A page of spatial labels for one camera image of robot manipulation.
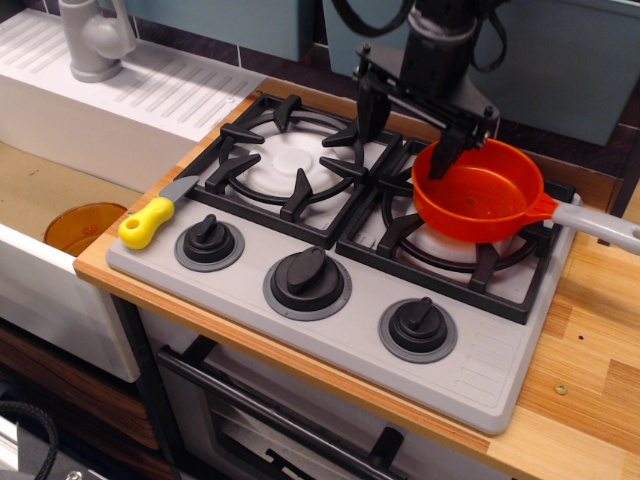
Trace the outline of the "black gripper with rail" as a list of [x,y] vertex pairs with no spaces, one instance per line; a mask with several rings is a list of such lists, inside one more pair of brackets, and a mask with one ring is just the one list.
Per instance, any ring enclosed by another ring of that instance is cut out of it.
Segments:
[[468,70],[488,73],[495,58],[476,60],[482,27],[500,31],[495,14],[397,14],[383,26],[351,16],[351,30],[368,38],[408,27],[402,49],[364,42],[357,47],[359,65],[357,127],[369,142],[385,127],[391,107],[400,106],[442,131],[430,160],[430,179],[442,179],[467,151],[481,149],[493,136],[500,113],[469,78]]

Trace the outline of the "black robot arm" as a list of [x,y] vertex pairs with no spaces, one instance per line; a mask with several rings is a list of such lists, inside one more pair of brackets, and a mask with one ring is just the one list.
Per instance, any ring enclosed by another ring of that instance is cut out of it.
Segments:
[[409,33],[402,50],[363,44],[357,49],[359,136],[370,140],[393,105],[441,131],[429,177],[441,179],[463,152],[484,146],[500,115],[469,78],[481,24],[493,21],[489,1],[406,1]]

